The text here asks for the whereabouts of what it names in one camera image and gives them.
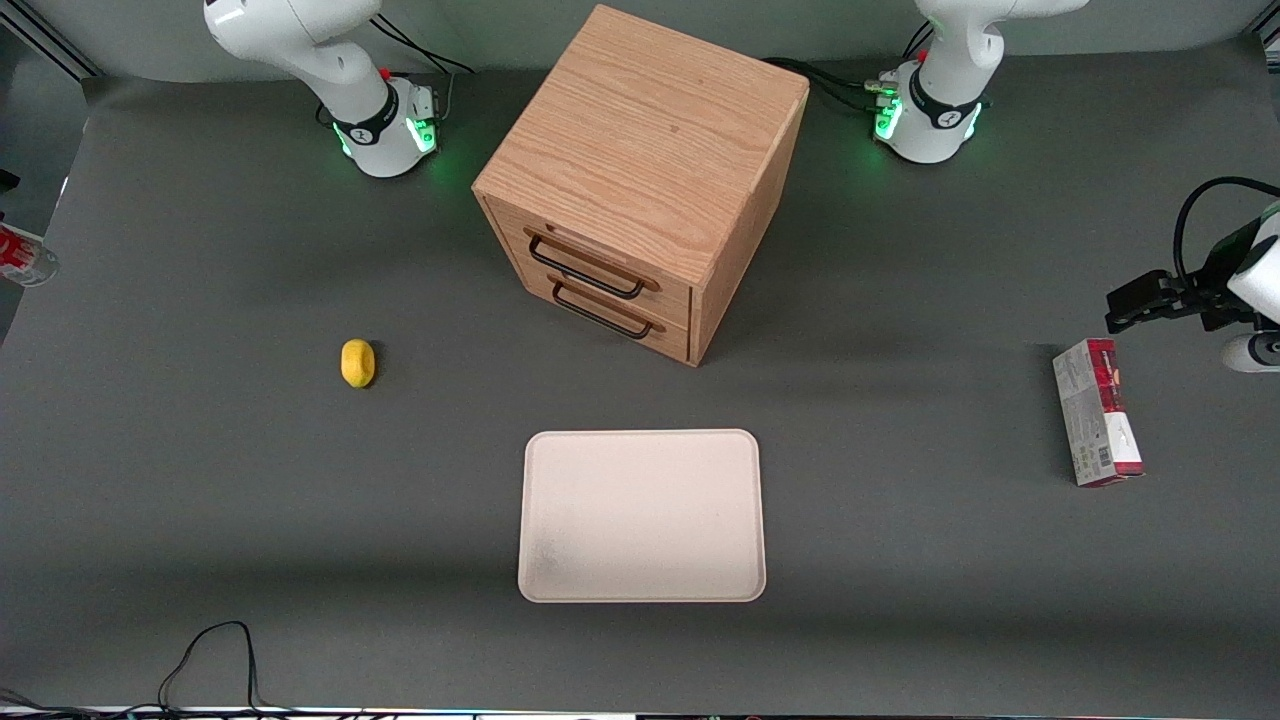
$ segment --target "lemon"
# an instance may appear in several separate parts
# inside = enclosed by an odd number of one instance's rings
[[[342,378],[351,387],[365,387],[374,379],[374,348],[356,338],[342,346]]]

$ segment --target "cardboard box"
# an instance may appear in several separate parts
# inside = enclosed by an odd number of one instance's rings
[[[1120,397],[1114,340],[1085,340],[1053,359],[1057,396],[1071,443],[1075,484],[1097,488],[1143,474],[1138,442]]]

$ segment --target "drawer handle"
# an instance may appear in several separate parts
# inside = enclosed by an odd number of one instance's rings
[[[599,324],[609,328],[611,331],[613,331],[613,332],[616,332],[616,333],[618,333],[618,334],[621,334],[623,337],[630,337],[631,340],[644,340],[645,337],[649,336],[649,331],[653,329],[653,323],[645,323],[644,328],[641,328],[639,331],[628,331],[628,329],[623,328],[622,325],[614,323],[613,320],[609,320],[608,318],[602,318],[602,316],[596,315],[595,313],[591,313],[586,307],[581,307],[579,305],[573,305],[568,300],[564,300],[563,297],[559,296],[559,291],[562,291],[562,290],[564,290],[564,283],[559,283],[559,282],[556,283],[554,288],[552,288],[552,299],[556,300],[557,305],[559,305],[561,307],[564,307],[566,310],[568,310],[571,313],[576,313],[577,315],[581,315],[581,316],[586,318],[588,320],[593,320],[595,323],[599,323]]]
[[[571,277],[573,279],[582,281],[586,284],[594,287],[595,290],[600,290],[600,291],[608,292],[613,297],[621,297],[622,300],[635,300],[636,296],[640,295],[640,291],[644,290],[644,281],[636,281],[636,286],[634,288],[631,288],[631,290],[622,290],[622,288],[618,288],[618,287],[613,287],[609,283],[600,282],[600,281],[593,278],[591,275],[588,275],[586,273],[584,273],[581,270],[575,270],[573,268],[570,268],[564,263],[559,263],[557,260],[552,260],[550,258],[548,258],[548,256],[545,256],[545,255],[543,255],[541,252],[538,251],[538,246],[541,245],[541,243],[543,243],[543,237],[539,236],[539,234],[535,234],[534,240],[529,243],[529,254],[534,256],[534,260],[538,260],[543,265],[548,265],[550,268],[556,268],[557,270],[564,273],[566,275],[568,275],[568,277]]]

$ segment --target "wooden drawer cabinet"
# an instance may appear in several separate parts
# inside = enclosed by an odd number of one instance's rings
[[[599,5],[472,190],[532,295],[698,365],[777,209],[808,94]]]

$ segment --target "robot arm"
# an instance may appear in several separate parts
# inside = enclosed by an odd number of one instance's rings
[[[321,45],[378,14],[380,0],[205,0],[205,23],[224,50],[307,83],[335,119],[360,122],[387,102],[387,83],[355,42]]]
[[[330,42],[380,8],[381,0],[205,0],[205,24],[232,55],[305,82],[329,109],[356,165],[392,177],[435,150],[434,96],[407,79],[384,78],[355,42]]]
[[[1179,236],[1190,204],[1216,184],[1263,183],[1245,178],[1219,178],[1202,184],[1179,217]],[[1274,188],[1280,195],[1280,188]],[[1161,318],[1199,315],[1206,332],[1235,323],[1253,325],[1222,348],[1222,363],[1242,373],[1280,373],[1280,202],[1226,236],[1210,251],[1204,266],[1193,273],[1151,270],[1107,293],[1107,329],[1115,334],[1138,323]]]
[[[877,124],[876,138],[914,163],[941,163],[973,135],[979,97],[1005,58],[995,23],[1070,13],[1089,0],[916,0],[936,37],[923,64],[908,60],[881,76],[905,86]]]

